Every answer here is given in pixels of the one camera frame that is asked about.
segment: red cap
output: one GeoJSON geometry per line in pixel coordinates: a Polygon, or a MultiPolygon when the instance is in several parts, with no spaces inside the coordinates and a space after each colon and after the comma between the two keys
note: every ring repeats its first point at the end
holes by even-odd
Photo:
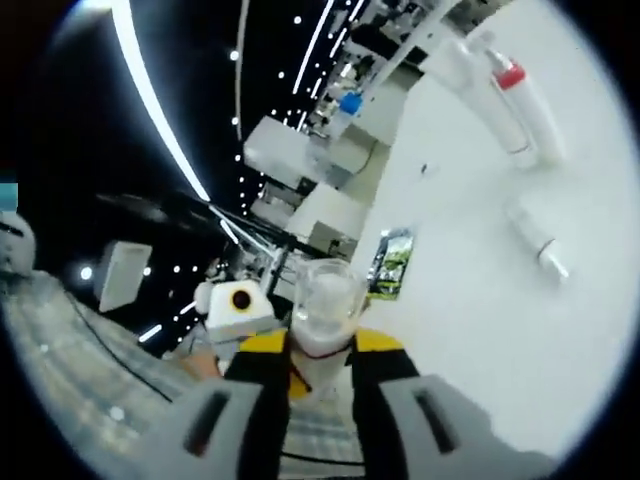
{"type": "Polygon", "coordinates": [[[513,66],[504,73],[495,74],[496,82],[502,90],[508,90],[511,87],[515,87],[526,77],[524,68],[517,63],[513,62],[513,66]]]}

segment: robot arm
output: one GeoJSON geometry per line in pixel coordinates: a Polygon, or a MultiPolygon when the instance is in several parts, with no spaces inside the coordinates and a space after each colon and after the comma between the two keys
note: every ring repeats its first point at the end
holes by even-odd
{"type": "MultiPolygon", "coordinates": [[[[288,353],[284,329],[246,341],[225,380],[200,384],[140,440],[141,478],[277,478],[288,353]]],[[[552,472],[550,459],[499,441],[486,413],[442,379],[418,376],[394,339],[363,329],[353,353],[366,478],[533,480],[552,472]]]]}

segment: white container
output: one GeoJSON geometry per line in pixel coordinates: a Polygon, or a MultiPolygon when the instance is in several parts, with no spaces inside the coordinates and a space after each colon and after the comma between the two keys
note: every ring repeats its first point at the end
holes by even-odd
{"type": "Polygon", "coordinates": [[[540,160],[556,164],[567,157],[566,146],[546,98],[516,62],[486,47],[496,83],[526,128],[540,160]]]}
{"type": "Polygon", "coordinates": [[[507,153],[525,152],[530,144],[518,116],[462,39],[447,39],[424,63],[425,72],[458,96],[487,126],[507,153]]]}
{"type": "Polygon", "coordinates": [[[520,201],[508,202],[505,213],[540,266],[557,281],[564,283],[569,278],[569,270],[561,260],[560,244],[555,237],[538,225],[520,201]]]}

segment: blue cap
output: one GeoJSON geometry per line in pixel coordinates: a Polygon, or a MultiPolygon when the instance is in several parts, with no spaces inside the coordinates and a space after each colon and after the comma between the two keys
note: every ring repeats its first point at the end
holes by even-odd
{"type": "Polygon", "coordinates": [[[355,114],[362,105],[362,97],[354,92],[347,93],[342,100],[340,100],[340,110],[349,115],[355,114]]]}

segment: black ceiling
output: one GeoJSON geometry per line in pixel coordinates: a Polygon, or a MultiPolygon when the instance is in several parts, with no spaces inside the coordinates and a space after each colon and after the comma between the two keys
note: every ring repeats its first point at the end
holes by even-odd
{"type": "MultiPolygon", "coordinates": [[[[347,2],[336,0],[333,11],[357,3],[347,2]]],[[[131,0],[146,69],[182,150],[212,201],[239,214],[265,180],[235,161],[242,145],[231,124],[236,64],[229,54],[240,3],[131,0]]],[[[242,59],[243,138],[273,109],[279,119],[291,110],[290,122],[297,123],[297,111],[312,108],[306,89],[331,67],[331,17],[298,95],[291,91],[324,7],[320,0],[251,2],[242,59]]],[[[95,250],[104,238],[131,236],[129,223],[143,229],[134,220],[114,223],[118,215],[105,214],[96,193],[159,199],[181,191],[195,197],[142,104],[111,14],[103,12],[63,38],[43,54],[19,103],[19,208],[46,244],[39,257],[60,261],[95,250]]]]}

